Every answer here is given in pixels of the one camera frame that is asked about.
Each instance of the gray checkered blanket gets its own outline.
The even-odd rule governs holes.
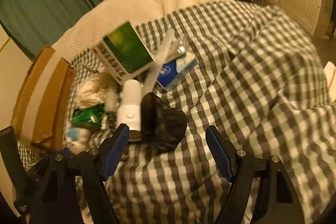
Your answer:
[[[235,147],[256,157],[278,155],[299,196],[305,222],[323,211],[336,189],[336,105],[311,37],[276,6],[216,2],[192,6],[137,26],[156,50],[166,30],[186,37],[199,64],[170,92],[154,92],[188,118],[173,152],[151,145],[127,147],[106,189],[124,223],[213,223],[229,184],[221,179],[205,142],[216,125]],[[66,121],[76,85],[97,73],[90,50],[78,55]],[[98,147],[110,132],[92,135]],[[83,190],[77,178],[81,205]],[[249,223],[257,184],[244,222]]]

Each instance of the checkered bedsheet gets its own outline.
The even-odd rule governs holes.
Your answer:
[[[205,129],[214,124],[236,148],[281,158],[311,223],[336,189],[336,105],[311,37],[278,7],[235,1],[188,7],[136,29],[155,50],[169,28],[176,38],[187,37],[199,64],[172,91],[157,86],[155,93],[184,111],[188,127],[170,153],[141,143],[127,147],[106,184],[121,222],[213,223],[229,187],[205,142]],[[73,66],[66,121],[75,109],[76,85],[97,73],[99,61],[86,50]],[[104,128],[90,147],[110,136]],[[80,178],[77,183],[85,206]]]

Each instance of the white bottle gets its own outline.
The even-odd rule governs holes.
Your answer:
[[[123,97],[117,110],[117,127],[128,125],[130,141],[141,139],[141,84],[137,80],[127,80],[123,85]]]

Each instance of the brown cardboard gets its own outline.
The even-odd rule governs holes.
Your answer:
[[[19,92],[11,121],[19,141],[24,120],[30,121],[32,137],[29,148],[37,152],[63,149],[64,115],[74,73],[68,62],[60,58],[50,46],[42,49],[34,60]]]

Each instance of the blue tissue box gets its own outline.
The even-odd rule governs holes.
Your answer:
[[[165,90],[170,90],[176,86],[196,64],[198,64],[196,56],[187,52],[184,56],[163,65],[157,82]]]

